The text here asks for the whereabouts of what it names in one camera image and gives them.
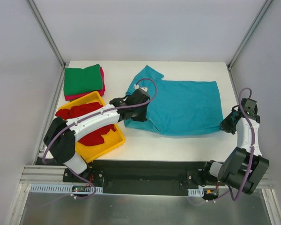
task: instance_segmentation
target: folded green towel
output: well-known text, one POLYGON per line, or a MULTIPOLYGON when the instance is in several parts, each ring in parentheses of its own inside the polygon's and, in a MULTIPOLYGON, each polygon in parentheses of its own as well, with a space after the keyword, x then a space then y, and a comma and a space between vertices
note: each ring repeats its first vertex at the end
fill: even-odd
POLYGON ((101 90, 102 87, 103 82, 99 64, 84 69, 65 69, 65 95, 76 95, 89 91, 101 90))

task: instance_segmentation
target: red cloth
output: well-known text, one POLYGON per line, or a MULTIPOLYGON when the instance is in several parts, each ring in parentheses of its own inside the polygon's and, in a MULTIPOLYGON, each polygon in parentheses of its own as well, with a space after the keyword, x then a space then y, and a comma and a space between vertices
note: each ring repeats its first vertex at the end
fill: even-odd
MULTIPOLYGON (((71 109, 60 109, 56 112, 55 115, 61 117, 64 120, 67 120, 67 119, 83 116, 89 112, 100 109, 101 107, 102 105, 100 105, 100 103, 92 102, 83 105, 76 105, 73 106, 71 109)), ((95 130, 89 133, 88 135, 85 135, 78 142, 85 146, 94 146, 98 144, 103 144, 104 138, 101 135, 107 134, 110 131, 110 129, 116 131, 114 125, 110 124, 98 130, 95 130)))
MULTIPOLYGON (((101 72, 103 87, 102 87, 101 90, 97 90, 97 91, 99 92, 99 94, 100 94, 101 96, 103 96, 103 95, 104 95, 104 92, 105 92, 105 84, 104 84, 104 72, 103 72, 102 67, 100 67, 100 72, 101 72)), ((91 92, 92 92, 92 91, 90 91, 90 92, 85 92, 85 93, 81 93, 81 94, 77 94, 77 95, 65 95, 65 99, 66 99, 66 101, 78 99, 78 98, 81 98, 82 96, 85 96, 85 95, 91 93, 91 92)))

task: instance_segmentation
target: teal t-shirt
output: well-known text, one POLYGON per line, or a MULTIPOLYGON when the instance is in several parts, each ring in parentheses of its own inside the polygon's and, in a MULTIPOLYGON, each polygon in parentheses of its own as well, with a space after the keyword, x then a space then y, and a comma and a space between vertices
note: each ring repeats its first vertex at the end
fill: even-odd
MULTIPOLYGON (((126 94, 141 78, 153 79, 158 87, 156 98, 148 105, 147 121, 124 121, 129 128, 152 131, 163 135, 205 135, 220 129, 223 120, 220 93, 215 81, 164 81, 163 75, 146 66, 130 84, 126 94)), ((147 87, 153 97, 151 81, 138 84, 147 87)))

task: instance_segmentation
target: white table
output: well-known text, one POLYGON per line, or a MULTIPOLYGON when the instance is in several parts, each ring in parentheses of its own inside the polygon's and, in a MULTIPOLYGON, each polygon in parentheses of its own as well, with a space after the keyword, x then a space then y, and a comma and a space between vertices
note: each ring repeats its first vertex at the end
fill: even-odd
MULTIPOLYGON (((164 75, 164 80, 217 81, 225 118, 237 104, 224 62, 160 61, 70 61, 69 68, 85 68, 99 63, 104 70, 105 103, 125 95, 132 79, 146 66, 164 75)), ((67 101, 60 94, 58 107, 67 101)), ((148 131, 119 127, 126 142, 102 155, 105 160, 209 161, 223 162, 236 147, 237 136, 219 131, 196 137, 168 137, 148 131)))

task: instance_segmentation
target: purple cable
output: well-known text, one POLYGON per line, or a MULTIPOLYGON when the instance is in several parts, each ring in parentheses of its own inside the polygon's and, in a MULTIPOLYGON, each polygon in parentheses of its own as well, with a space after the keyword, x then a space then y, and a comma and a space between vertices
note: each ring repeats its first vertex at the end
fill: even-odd
POLYGON ((242 190, 244 188, 244 185, 245 185, 245 183, 246 183, 246 181, 247 181, 247 179, 249 177, 250 170, 251 170, 252 163, 253 163, 253 156, 254 156, 255 130, 253 128, 253 125, 252 125, 251 121, 249 120, 249 117, 244 112, 244 109, 243 109, 243 106, 242 106, 242 103, 241 103, 241 100, 242 100, 241 99, 241 95, 242 95, 244 90, 249 90, 250 91, 249 98, 251 98, 252 90, 250 88, 243 88, 243 89, 241 89, 241 91, 239 92, 239 95, 238 95, 238 102, 239 102, 240 111, 242 112, 242 114, 244 115, 244 117, 247 120, 248 124, 250 125, 250 129, 251 129, 251 132, 252 132, 251 152, 250 152, 250 158, 249 158, 249 163, 248 163, 247 171, 244 174, 243 181, 242 181, 242 183, 241 183, 241 185, 240 185, 240 187, 238 189, 238 192, 237 192, 235 197, 233 196, 231 187, 229 187, 231 198, 232 198, 233 201, 236 201, 240 197, 240 194, 241 194, 241 192, 242 192, 242 190))

